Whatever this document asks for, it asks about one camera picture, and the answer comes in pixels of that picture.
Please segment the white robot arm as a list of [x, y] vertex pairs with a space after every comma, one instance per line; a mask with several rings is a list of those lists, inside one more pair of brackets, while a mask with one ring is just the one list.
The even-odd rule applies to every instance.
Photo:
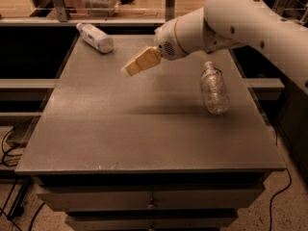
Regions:
[[241, 45], [257, 50], [308, 93], [308, 28], [281, 17], [262, 0], [205, 0], [202, 8], [157, 28], [154, 44], [121, 71], [133, 76], [162, 59]]

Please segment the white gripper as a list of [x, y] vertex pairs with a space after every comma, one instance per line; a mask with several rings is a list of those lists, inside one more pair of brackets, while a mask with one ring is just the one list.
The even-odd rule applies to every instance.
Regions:
[[162, 59], [174, 61], [187, 56], [176, 36], [177, 18], [163, 24], [155, 30], [155, 46], [146, 46], [122, 69], [125, 76], [134, 76], [142, 71], [158, 65]]

